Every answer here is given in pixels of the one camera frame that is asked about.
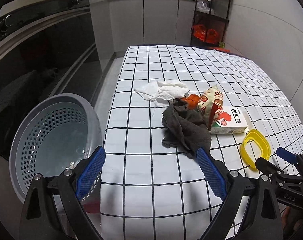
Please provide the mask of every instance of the black storage cart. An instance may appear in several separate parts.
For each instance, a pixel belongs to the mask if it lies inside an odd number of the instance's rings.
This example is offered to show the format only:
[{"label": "black storage cart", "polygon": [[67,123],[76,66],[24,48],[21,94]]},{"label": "black storage cart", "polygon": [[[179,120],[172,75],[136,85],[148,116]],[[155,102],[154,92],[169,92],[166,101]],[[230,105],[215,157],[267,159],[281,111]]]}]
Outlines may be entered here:
[{"label": "black storage cart", "polygon": [[219,47],[223,43],[231,0],[196,0],[190,45]]}]

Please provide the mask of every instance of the white cloth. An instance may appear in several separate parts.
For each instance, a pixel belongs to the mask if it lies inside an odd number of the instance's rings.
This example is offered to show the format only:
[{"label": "white cloth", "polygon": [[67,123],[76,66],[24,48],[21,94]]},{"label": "white cloth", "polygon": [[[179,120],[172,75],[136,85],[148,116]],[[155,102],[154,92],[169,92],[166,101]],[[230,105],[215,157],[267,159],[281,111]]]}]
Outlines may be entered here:
[{"label": "white cloth", "polygon": [[182,98],[189,92],[184,83],[176,80],[157,80],[134,90],[145,100],[154,102],[155,106],[168,106],[167,101]]}]

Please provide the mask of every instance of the gray plastic basket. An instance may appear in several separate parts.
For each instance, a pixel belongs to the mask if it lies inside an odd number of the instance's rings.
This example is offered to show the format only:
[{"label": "gray plastic basket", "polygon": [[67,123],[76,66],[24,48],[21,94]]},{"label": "gray plastic basket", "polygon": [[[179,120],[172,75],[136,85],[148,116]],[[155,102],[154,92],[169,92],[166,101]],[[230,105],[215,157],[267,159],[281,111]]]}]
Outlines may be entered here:
[{"label": "gray plastic basket", "polygon": [[[60,94],[37,105],[23,120],[13,140],[9,172],[23,203],[36,173],[61,174],[101,145],[101,129],[93,107],[81,96]],[[55,196],[59,213],[63,208]]]}]

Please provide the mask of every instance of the dark gray rag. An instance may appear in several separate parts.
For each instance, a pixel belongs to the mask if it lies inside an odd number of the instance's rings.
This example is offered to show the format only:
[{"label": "dark gray rag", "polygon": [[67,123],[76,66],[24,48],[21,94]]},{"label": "dark gray rag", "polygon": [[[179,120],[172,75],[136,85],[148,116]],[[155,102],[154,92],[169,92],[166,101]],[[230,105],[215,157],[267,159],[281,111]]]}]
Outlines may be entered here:
[{"label": "dark gray rag", "polygon": [[206,124],[196,110],[187,108],[187,102],[175,98],[163,112],[162,123],[167,128],[162,144],[165,147],[182,145],[193,156],[199,148],[210,153],[211,136]]}]

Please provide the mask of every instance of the metal screw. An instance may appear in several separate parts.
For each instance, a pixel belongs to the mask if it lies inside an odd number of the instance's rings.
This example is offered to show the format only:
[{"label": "metal screw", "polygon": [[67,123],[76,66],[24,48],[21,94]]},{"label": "metal screw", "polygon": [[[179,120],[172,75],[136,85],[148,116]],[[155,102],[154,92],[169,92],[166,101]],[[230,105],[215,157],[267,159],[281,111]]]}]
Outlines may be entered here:
[{"label": "metal screw", "polygon": [[261,176],[261,178],[262,178],[262,180],[264,180],[264,181],[267,181],[267,180],[268,180],[268,177],[267,177],[265,174],[263,174],[263,175]]},{"label": "metal screw", "polygon": [[66,169],[65,171],[64,171],[64,175],[65,176],[70,176],[72,174],[72,169]]},{"label": "metal screw", "polygon": [[35,180],[39,180],[41,178],[41,174],[40,173],[37,173],[34,175],[34,179]]},{"label": "metal screw", "polygon": [[233,177],[237,177],[238,176],[238,172],[237,171],[231,171],[230,175]]}]

